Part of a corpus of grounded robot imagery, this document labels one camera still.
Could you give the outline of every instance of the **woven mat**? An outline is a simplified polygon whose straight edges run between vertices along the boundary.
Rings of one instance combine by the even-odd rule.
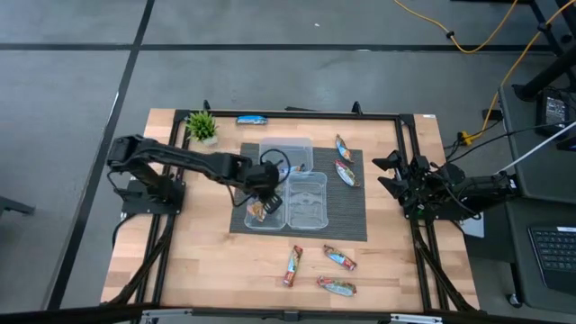
[[[257,161],[258,150],[258,144],[242,143],[240,154]],[[242,205],[232,211],[230,233],[367,241],[364,157],[361,149],[352,149],[351,151],[355,163],[349,167],[361,184],[360,187],[356,188],[345,184],[340,179],[334,161],[341,157],[335,148],[314,148],[314,169],[312,172],[322,172],[328,178],[326,184],[328,226],[324,229],[291,229],[287,224],[280,230],[250,229],[244,224],[246,205]],[[237,202],[244,197],[242,192],[236,191],[235,199]]]

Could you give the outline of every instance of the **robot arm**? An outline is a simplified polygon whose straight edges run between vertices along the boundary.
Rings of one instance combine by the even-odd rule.
[[[182,193],[175,188],[170,176],[157,174],[149,166],[151,162],[200,172],[221,185],[238,188],[259,199],[269,213],[282,204],[282,199],[275,194],[279,172],[269,161],[253,165],[249,157],[219,152],[203,154],[160,144],[139,135],[116,139],[107,159],[111,172],[131,173],[144,184],[151,199],[158,203],[178,203]],[[119,191],[118,194],[131,193]]]
[[[422,156],[407,165],[397,150],[373,162],[384,171],[395,170],[395,179],[381,176],[378,181],[420,220],[463,221],[518,195],[514,177],[506,173],[466,177],[456,165],[437,166]]]

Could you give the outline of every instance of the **green plant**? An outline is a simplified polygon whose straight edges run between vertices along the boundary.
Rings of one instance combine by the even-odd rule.
[[[206,111],[191,112],[186,122],[186,128],[190,130],[190,138],[206,140],[216,135],[216,121],[211,113]]]

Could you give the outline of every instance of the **wooden tabletop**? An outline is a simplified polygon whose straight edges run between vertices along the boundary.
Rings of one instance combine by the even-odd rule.
[[[172,109],[152,109],[144,136],[167,143],[174,113]],[[444,151],[436,117],[415,115],[415,119],[421,154],[443,164]],[[378,176],[392,177],[393,172],[385,173],[371,162],[373,158],[385,158],[397,148],[393,122],[270,119],[266,126],[238,126],[235,121],[234,118],[216,119],[219,127],[216,147],[206,148],[191,142],[189,149],[239,154],[241,143],[258,143],[264,137],[307,137],[312,139],[314,147],[334,148],[337,133],[349,148],[361,149],[368,241],[229,233],[232,205],[226,187],[209,181],[204,175],[185,172],[184,208],[175,223],[161,303],[176,307],[422,311],[410,225],[402,217],[398,202],[376,180]],[[184,127],[180,129],[178,146]],[[407,130],[404,137],[411,156]],[[150,216],[136,216],[120,229],[102,301],[116,296],[140,266]],[[478,307],[462,233],[447,221],[436,221],[435,226],[446,274],[464,298]],[[349,272],[325,257],[324,244],[340,249],[355,260],[357,269]],[[302,247],[304,252],[294,287],[286,288],[282,279],[293,245]],[[434,276],[429,269],[427,272],[433,305],[437,305]],[[150,300],[155,273],[153,268],[146,301]],[[318,275],[355,284],[357,295],[344,297],[319,288]]]

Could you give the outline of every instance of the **white pot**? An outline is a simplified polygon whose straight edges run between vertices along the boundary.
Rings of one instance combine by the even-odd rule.
[[[202,144],[204,144],[205,146],[208,146],[208,147],[214,146],[214,145],[216,145],[217,143],[218,143],[218,137],[215,136],[215,135],[212,136],[212,137],[210,137],[210,138],[208,138],[208,139],[203,139],[203,140],[202,140]]]

